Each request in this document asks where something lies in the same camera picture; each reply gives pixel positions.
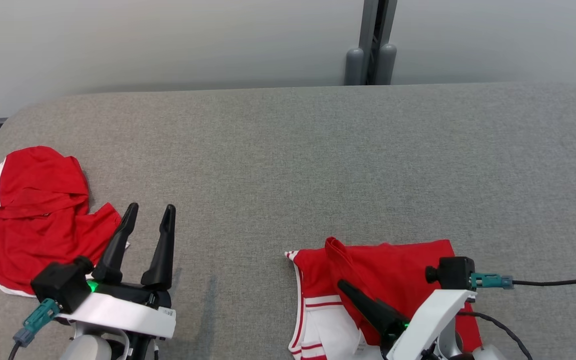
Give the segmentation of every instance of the teal cable connector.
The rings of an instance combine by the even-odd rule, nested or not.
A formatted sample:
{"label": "teal cable connector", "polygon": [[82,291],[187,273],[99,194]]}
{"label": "teal cable connector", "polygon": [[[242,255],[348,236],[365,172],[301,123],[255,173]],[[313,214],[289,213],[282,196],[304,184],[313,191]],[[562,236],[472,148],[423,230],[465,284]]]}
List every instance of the teal cable connector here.
{"label": "teal cable connector", "polygon": [[46,298],[23,321],[23,328],[17,331],[12,339],[19,342],[21,347],[27,347],[35,339],[35,335],[46,324],[50,323],[60,312],[59,304],[52,298]]}
{"label": "teal cable connector", "polygon": [[498,273],[480,273],[473,272],[470,274],[470,284],[473,288],[502,288],[514,289],[513,277],[510,275],[499,275]]}

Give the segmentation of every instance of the gray table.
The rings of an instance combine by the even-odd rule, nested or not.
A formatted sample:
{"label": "gray table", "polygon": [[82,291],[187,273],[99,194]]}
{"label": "gray table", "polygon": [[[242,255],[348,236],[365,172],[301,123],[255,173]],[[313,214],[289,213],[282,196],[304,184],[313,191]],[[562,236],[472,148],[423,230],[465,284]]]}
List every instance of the gray table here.
{"label": "gray table", "polygon": [[[7,153],[73,155],[93,209],[140,205],[124,279],[146,270],[177,207],[175,338],[165,359],[290,359],[296,282],[283,251],[451,239],[483,272],[576,277],[576,86],[444,84],[107,93],[33,105]],[[36,306],[0,292],[0,359]],[[536,359],[576,359],[576,285],[485,289],[476,310]],[[482,337],[521,359],[503,331]],[[55,359],[50,324],[18,359]]]}

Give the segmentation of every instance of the white wall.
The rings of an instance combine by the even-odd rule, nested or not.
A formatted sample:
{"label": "white wall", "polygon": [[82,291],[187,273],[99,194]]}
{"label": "white wall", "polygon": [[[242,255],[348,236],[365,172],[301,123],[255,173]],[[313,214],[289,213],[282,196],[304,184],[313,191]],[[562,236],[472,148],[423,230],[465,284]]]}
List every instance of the white wall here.
{"label": "white wall", "polygon": [[0,117],[67,94],[341,85],[363,0],[0,0]]}
{"label": "white wall", "polygon": [[576,83],[576,0],[398,0],[393,84]]}

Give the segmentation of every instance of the red hoodie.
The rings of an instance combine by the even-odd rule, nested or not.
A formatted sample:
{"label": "red hoodie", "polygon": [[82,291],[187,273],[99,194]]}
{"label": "red hoodie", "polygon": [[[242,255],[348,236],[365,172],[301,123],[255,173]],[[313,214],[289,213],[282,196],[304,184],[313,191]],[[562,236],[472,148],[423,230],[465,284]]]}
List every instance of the red hoodie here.
{"label": "red hoodie", "polygon": [[99,261],[121,222],[110,203],[89,212],[75,157],[47,146],[9,153],[0,164],[0,285],[33,294],[30,280],[50,262]]}

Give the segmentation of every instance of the white label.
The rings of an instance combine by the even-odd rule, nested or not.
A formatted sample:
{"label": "white label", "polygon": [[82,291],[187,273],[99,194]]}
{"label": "white label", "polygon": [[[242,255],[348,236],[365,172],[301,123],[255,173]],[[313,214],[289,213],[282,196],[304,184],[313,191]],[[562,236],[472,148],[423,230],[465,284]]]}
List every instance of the white label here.
{"label": "white label", "polygon": [[367,346],[368,343],[366,342],[364,333],[361,331],[361,329],[359,329],[359,338],[357,339],[357,346],[355,347],[354,352],[352,354],[354,355],[363,353],[363,351],[366,350]]}
{"label": "white label", "polygon": [[158,308],[158,311],[159,311],[160,313],[166,314],[166,315],[169,316],[169,317],[175,317],[175,314],[176,314],[176,312],[175,312],[173,309],[169,309],[169,308],[167,308],[167,307],[161,307],[161,306],[160,306],[160,307]]}

